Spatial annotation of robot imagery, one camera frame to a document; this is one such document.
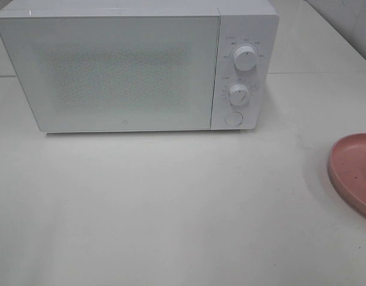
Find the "white microwave door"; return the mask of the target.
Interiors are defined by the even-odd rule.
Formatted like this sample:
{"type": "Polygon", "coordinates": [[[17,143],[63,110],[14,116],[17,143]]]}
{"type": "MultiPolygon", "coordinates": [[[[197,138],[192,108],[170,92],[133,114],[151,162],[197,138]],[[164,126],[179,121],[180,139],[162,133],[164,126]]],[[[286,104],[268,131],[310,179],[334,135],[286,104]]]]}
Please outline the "white microwave door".
{"type": "Polygon", "coordinates": [[[0,18],[39,129],[208,129],[217,16],[0,18]]]}

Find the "pink plate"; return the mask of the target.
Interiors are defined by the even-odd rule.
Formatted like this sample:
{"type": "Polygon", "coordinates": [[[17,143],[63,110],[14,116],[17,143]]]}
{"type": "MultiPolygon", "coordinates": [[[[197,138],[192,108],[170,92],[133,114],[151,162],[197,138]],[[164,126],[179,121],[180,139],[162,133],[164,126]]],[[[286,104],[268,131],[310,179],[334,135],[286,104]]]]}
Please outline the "pink plate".
{"type": "Polygon", "coordinates": [[[327,168],[336,192],[366,217],[366,133],[351,134],[336,141],[327,168]]]}

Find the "white microwave knob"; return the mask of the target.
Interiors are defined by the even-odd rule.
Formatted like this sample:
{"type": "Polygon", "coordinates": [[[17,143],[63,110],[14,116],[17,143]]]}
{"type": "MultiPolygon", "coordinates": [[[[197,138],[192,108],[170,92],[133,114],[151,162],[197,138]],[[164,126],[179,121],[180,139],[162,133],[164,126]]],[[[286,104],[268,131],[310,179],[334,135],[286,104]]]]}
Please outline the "white microwave knob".
{"type": "Polygon", "coordinates": [[[251,97],[248,86],[243,84],[233,85],[229,90],[229,102],[233,106],[246,105],[251,97]]]}
{"type": "Polygon", "coordinates": [[[233,62],[235,67],[246,72],[256,66],[257,52],[251,45],[243,45],[238,47],[233,53],[233,62]]]}

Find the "upper white microwave knob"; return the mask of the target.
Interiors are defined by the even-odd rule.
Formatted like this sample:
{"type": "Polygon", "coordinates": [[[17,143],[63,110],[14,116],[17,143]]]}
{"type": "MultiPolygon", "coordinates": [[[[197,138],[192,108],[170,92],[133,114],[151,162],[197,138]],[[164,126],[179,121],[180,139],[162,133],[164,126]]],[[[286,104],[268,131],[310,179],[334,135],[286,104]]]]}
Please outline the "upper white microwave knob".
{"type": "Polygon", "coordinates": [[[251,45],[243,45],[238,47],[233,53],[233,62],[235,67],[246,72],[256,66],[257,52],[251,45]]]}

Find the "lower white microwave knob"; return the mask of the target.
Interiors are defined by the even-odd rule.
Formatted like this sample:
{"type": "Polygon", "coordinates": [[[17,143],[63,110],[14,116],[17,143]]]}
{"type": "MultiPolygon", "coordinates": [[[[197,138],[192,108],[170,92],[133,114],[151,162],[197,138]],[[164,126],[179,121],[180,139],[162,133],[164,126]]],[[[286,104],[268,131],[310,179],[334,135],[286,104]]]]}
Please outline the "lower white microwave knob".
{"type": "Polygon", "coordinates": [[[229,90],[229,102],[233,106],[246,105],[251,97],[248,86],[243,84],[233,85],[229,90]]]}

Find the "round white door button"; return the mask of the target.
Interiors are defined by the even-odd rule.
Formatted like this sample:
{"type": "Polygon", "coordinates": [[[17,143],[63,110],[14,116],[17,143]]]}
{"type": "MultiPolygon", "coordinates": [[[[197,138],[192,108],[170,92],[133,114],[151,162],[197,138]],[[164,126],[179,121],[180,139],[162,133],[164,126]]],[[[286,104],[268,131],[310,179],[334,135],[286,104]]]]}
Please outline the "round white door button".
{"type": "Polygon", "coordinates": [[[240,112],[232,111],[225,117],[225,123],[229,126],[240,126],[243,122],[243,115],[240,112]]]}

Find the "white microwave oven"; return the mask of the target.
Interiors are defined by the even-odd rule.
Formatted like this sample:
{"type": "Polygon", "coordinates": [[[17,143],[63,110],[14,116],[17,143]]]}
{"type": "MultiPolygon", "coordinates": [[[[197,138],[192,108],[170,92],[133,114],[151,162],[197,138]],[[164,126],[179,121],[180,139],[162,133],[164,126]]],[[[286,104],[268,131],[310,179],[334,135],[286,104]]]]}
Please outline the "white microwave oven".
{"type": "Polygon", "coordinates": [[[211,124],[208,129],[196,130],[253,129],[279,25],[279,15],[268,1],[12,1],[0,10],[0,18],[209,16],[219,18],[211,124]],[[248,71],[238,70],[233,62],[234,51],[243,45],[251,45],[257,52],[256,66],[248,71]],[[250,89],[251,97],[246,105],[233,106],[229,102],[229,90],[237,84],[250,89]],[[232,111],[242,113],[240,126],[225,123],[226,115],[232,111]]]}

